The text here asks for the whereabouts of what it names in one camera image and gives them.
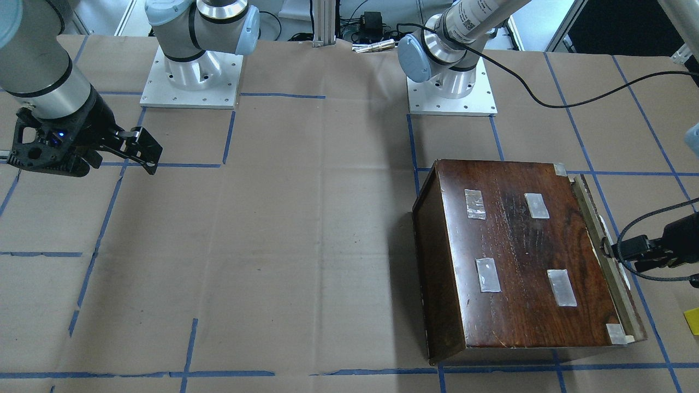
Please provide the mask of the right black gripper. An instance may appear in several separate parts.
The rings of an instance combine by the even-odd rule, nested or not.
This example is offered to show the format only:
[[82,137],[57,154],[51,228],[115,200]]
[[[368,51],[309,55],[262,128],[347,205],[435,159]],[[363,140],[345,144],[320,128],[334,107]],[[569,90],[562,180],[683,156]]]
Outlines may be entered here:
[[8,164],[24,171],[83,177],[102,164],[100,151],[140,164],[154,176],[162,146],[144,127],[125,131],[95,90],[74,114],[41,119],[36,110],[19,109]]

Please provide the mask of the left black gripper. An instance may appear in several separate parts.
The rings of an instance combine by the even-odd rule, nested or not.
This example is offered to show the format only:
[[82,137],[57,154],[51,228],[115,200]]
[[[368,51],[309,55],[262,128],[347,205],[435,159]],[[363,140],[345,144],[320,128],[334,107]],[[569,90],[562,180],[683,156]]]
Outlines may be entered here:
[[[671,255],[664,257],[664,249]],[[664,227],[661,239],[639,235],[612,246],[614,258],[629,260],[633,269],[644,273],[652,269],[693,264],[698,259],[698,213],[683,217]]]

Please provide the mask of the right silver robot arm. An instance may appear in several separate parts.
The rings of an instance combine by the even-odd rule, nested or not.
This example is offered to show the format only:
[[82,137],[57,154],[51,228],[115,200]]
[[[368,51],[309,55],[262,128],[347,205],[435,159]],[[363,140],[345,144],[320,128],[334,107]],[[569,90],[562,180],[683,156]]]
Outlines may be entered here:
[[[145,13],[179,88],[205,87],[220,75],[214,52],[250,55],[259,39],[247,1],[147,1]],[[162,146],[143,127],[119,127],[57,41],[71,16],[67,1],[2,2],[2,88],[21,104],[8,164],[83,177],[109,152],[154,174]]]

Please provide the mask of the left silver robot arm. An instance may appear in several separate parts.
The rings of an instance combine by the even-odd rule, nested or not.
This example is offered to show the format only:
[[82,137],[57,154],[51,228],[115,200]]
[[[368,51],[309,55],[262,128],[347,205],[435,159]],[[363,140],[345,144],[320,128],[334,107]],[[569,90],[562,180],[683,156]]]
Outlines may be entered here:
[[[423,83],[447,70],[469,72],[479,59],[484,59],[518,80],[538,105],[551,109],[552,104],[540,100],[520,75],[478,48],[480,38],[525,5],[525,1],[454,1],[429,24],[416,25],[415,32],[400,39],[400,67],[410,80]],[[697,262],[697,212],[667,224],[658,239],[646,235],[626,239],[627,232],[638,223],[639,218],[627,224],[615,244],[602,244],[606,256],[616,259],[627,271],[649,279],[649,270]]]

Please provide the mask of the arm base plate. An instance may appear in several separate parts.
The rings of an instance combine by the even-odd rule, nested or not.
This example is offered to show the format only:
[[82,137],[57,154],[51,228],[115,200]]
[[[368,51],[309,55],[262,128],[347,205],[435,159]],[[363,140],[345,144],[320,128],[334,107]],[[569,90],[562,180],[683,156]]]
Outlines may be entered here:
[[422,83],[407,78],[407,94],[413,115],[482,117],[498,112],[482,59],[468,72],[447,69]]
[[234,110],[244,56],[207,51],[175,62],[158,48],[140,105],[150,108]]

